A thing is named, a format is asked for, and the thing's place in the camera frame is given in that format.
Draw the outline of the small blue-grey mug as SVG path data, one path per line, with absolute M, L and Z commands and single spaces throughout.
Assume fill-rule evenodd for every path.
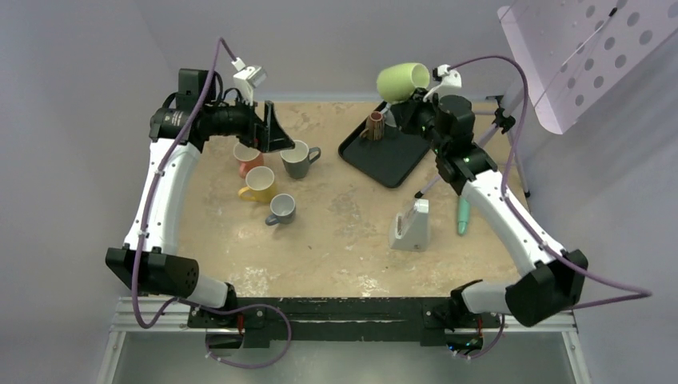
M 296 201 L 290 194 L 278 194 L 270 202 L 271 214 L 265 219 L 267 226 L 290 224 L 296 217 Z

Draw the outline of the pink mug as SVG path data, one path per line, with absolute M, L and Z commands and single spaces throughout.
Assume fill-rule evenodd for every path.
M 265 165 L 265 159 L 262 152 L 245 146 L 240 142 L 234 146 L 233 156 L 239 164 L 238 174 L 241 178 L 245 178 L 253 168 Z

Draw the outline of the green mug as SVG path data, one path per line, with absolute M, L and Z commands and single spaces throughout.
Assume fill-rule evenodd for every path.
M 377 92 L 387 103 L 406 101 L 417 88 L 430 83 L 429 69 L 419 62 L 406 62 L 383 69 L 377 76 Z

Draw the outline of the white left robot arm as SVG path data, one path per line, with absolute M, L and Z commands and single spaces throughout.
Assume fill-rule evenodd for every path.
M 149 169 L 133 225 L 123 245 L 106 252 L 108 268 L 133 292 L 208 307 L 208 318 L 220 327 L 237 320 L 233 287 L 205 275 L 196 260 L 177 255 L 178 220 L 190 176 L 211 137 L 234 136 L 262 153 L 293 148 L 271 101 L 257 115 L 253 91 L 265 77 L 260 66 L 239 70 L 233 76 L 236 98 L 228 104 L 219 74 L 179 70 L 177 91 L 150 119 Z

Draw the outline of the grey-blue ceramic mug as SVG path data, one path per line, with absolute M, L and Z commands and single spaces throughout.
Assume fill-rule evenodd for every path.
M 295 140 L 294 143 L 295 147 L 283 150 L 280 157 L 287 174 L 293 179 L 302 179 L 308 174 L 310 166 L 320 158 L 321 149 L 310 147 L 302 140 Z

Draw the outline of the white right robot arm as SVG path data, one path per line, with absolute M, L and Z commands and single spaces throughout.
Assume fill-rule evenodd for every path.
M 483 313 L 508 314 L 534 326 L 580 301 L 588 260 L 580 250 L 567 251 L 546 234 L 504 185 L 504 175 L 473 139 L 472 104 L 457 95 L 424 99 L 418 89 L 390 108 L 404 134 L 424 139 L 435 155 L 438 174 L 485 217 L 509 252 L 520 275 L 516 282 L 476 280 L 452 290 L 449 315 L 467 326 Z

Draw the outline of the brown ribbed mug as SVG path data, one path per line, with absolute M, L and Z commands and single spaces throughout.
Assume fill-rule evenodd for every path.
M 384 137 L 385 118 L 382 112 L 373 111 L 365 120 L 361 137 L 370 141 L 380 141 Z

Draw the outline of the yellow mug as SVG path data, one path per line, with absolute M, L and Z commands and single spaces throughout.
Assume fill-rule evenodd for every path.
M 267 166 L 254 167 L 245 176 L 245 187 L 237 195 L 248 202 L 270 203 L 277 195 L 275 173 Z

